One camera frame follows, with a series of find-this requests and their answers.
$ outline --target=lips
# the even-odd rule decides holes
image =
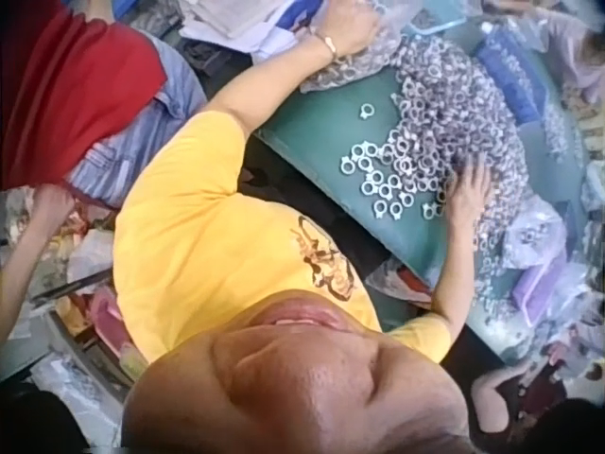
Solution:
[[[337,307],[292,299],[271,305],[250,321],[250,326],[307,324],[323,326],[336,331],[352,331]]]

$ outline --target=bracelet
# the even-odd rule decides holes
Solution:
[[[317,31],[316,28],[311,28],[311,34],[317,36],[319,39],[321,39],[323,41],[323,43],[325,45],[328,46],[328,49],[330,49],[330,52],[332,52],[332,60],[336,60],[338,58],[338,51],[337,51],[337,47],[334,45],[334,41],[332,41],[332,38],[330,38],[329,36],[323,36],[321,33],[319,33]]]

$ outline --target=pink object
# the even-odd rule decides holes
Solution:
[[[99,287],[89,308],[96,334],[120,358],[120,350],[132,339],[122,320],[115,293],[108,287]]]
[[[563,250],[551,262],[531,267],[521,275],[512,291],[512,300],[523,312],[528,326],[536,324],[548,309],[566,263],[567,253]]]

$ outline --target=denim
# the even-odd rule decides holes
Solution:
[[[116,209],[158,151],[207,101],[182,55],[169,44],[146,36],[164,68],[164,86],[127,128],[95,143],[65,178],[86,196]]]

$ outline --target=red shirt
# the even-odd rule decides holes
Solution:
[[[3,190],[61,183],[166,80],[153,44],[128,26],[86,23],[60,0],[10,3],[1,42]]]

